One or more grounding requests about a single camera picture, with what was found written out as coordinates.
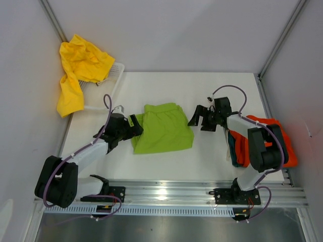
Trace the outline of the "lime green shorts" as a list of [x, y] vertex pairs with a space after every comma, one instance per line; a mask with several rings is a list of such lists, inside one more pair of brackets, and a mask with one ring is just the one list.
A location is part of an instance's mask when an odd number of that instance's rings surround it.
[[176, 103], [146, 104], [144, 113], [135, 115], [143, 128], [131, 139], [134, 154], [154, 154], [190, 149], [194, 133], [181, 106]]

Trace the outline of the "teal green shorts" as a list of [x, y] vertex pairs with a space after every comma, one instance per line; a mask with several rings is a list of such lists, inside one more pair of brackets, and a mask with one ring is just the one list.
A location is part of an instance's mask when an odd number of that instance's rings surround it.
[[246, 167], [245, 138], [237, 132], [226, 130], [228, 157], [234, 167]]

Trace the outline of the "orange shorts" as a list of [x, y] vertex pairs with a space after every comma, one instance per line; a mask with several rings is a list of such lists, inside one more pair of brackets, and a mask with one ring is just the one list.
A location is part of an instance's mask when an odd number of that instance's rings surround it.
[[[298, 165], [298, 159], [297, 159], [296, 154], [293, 150], [292, 142], [291, 142], [289, 136], [287, 135], [287, 133], [283, 130], [282, 125], [280, 124], [280, 122], [278, 120], [276, 120], [274, 118], [258, 118], [253, 115], [248, 115], [247, 118], [249, 118], [253, 121], [259, 121], [259, 122], [266, 124], [266, 125], [273, 125], [273, 124], [279, 125], [281, 128], [281, 131], [282, 131], [282, 135], [283, 135], [284, 142], [285, 142], [288, 156], [289, 156], [288, 161], [284, 164], [284, 168], [296, 167]], [[246, 152], [246, 167], [247, 167], [250, 163], [247, 138], [245, 138], [245, 152]]]

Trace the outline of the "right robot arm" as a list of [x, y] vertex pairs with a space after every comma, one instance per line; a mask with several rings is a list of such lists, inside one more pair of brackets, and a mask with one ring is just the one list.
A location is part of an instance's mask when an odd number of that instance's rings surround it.
[[251, 120], [239, 111], [232, 111], [227, 97], [216, 98], [213, 105], [198, 105], [189, 126], [201, 124], [201, 130], [215, 132], [217, 126], [233, 131], [248, 142], [249, 165], [230, 188], [218, 188], [210, 192], [216, 204], [246, 205], [252, 201], [260, 204], [259, 183], [268, 175], [283, 168], [288, 161], [288, 151], [281, 127]]

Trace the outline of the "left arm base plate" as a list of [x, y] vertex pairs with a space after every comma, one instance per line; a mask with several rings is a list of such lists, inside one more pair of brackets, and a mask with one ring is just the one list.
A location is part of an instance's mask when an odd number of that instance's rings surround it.
[[126, 188], [125, 187], [103, 187], [101, 189], [101, 191], [98, 194], [93, 194], [94, 197], [92, 195], [88, 195], [85, 197], [82, 197], [80, 199], [81, 202], [106, 202], [106, 203], [112, 203], [112, 202], [116, 202], [118, 203], [120, 199], [121, 202], [124, 202], [125, 199], [125, 194], [126, 194]]

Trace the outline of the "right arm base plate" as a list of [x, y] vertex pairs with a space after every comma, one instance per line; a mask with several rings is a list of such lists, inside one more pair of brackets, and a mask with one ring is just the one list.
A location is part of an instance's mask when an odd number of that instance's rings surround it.
[[214, 189], [215, 202], [218, 205], [260, 205], [261, 199], [259, 191], [253, 189], [250, 191], [234, 191], [229, 188]]

